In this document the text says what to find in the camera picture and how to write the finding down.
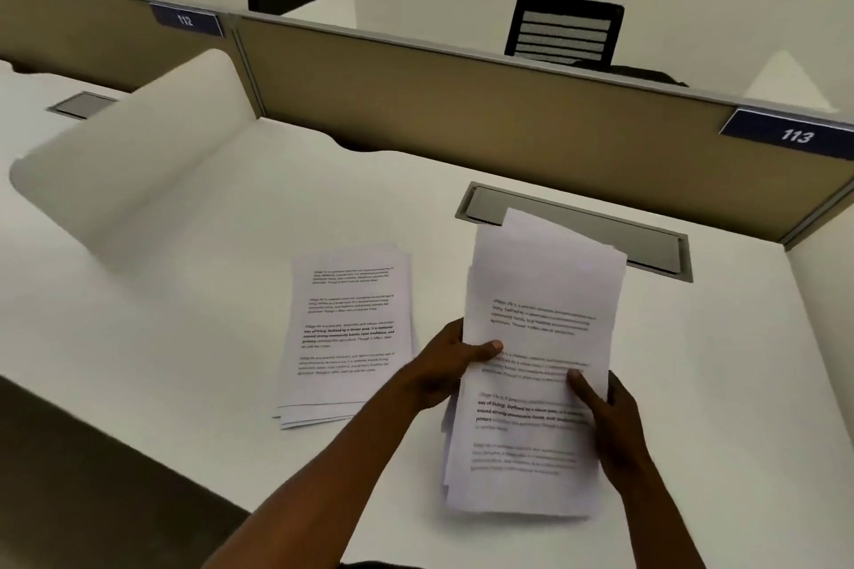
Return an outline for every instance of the floor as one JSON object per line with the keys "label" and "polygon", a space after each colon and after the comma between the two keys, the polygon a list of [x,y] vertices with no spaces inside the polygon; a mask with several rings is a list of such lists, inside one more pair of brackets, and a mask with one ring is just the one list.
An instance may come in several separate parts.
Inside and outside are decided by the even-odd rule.
{"label": "floor", "polygon": [[198,567],[245,511],[0,378],[0,569]]}

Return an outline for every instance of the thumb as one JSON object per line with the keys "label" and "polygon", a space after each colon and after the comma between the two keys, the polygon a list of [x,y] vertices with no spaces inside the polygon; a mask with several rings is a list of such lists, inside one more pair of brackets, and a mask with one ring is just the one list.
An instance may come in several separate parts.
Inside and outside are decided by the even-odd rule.
{"label": "thumb", "polygon": [[469,347],[469,362],[486,362],[492,360],[504,350],[504,343],[500,340],[486,342],[485,345]]}
{"label": "thumb", "polygon": [[566,381],[572,391],[576,393],[581,401],[590,408],[594,418],[599,418],[608,409],[608,403],[603,401],[578,369],[570,369],[566,374]]}

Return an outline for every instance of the person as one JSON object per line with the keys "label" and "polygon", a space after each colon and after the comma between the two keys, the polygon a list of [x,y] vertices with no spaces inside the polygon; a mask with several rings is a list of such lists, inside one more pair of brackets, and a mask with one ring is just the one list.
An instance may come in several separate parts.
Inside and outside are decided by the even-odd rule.
{"label": "person", "polygon": [[[250,515],[203,569],[337,567],[383,468],[415,417],[444,402],[471,363],[491,360],[503,348],[498,341],[466,345],[462,334],[463,320],[446,325],[323,452]],[[704,567],[646,449],[635,399],[613,373],[607,400],[577,371],[570,371],[567,381],[592,412],[602,469],[623,499],[638,569]]]}

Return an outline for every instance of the paper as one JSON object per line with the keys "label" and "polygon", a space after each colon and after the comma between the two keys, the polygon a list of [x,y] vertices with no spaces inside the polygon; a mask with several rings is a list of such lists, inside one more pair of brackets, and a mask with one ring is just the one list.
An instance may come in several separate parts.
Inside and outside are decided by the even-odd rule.
{"label": "paper", "polygon": [[348,418],[415,355],[409,255],[358,246],[292,262],[274,417],[282,429]]}
{"label": "paper", "polygon": [[587,408],[566,385],[581,369],[606,394],[626,257],[508,209],[481,226],[469,272],[464,341],[504,343],[466,372],[451,421],[444,483],[451,508],[589,516],[599,463]]}

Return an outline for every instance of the blue sign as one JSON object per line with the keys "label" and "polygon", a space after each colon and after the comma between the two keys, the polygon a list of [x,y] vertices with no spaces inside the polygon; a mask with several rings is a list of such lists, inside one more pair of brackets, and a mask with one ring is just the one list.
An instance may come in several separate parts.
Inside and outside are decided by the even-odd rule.
{"label": "blue sign", "polygon": [[219,17],[210,12],[197,12],[168,4],[149,3],[155,13],[157,23],[169,28],[187,29],[190,32],[201,32],[204,35],[225,36]]}
{"label": "blue sign", "polygon": [[854,160],[854,127],[816,123],[805,117],[740,108],[721,129],[721,135]]}

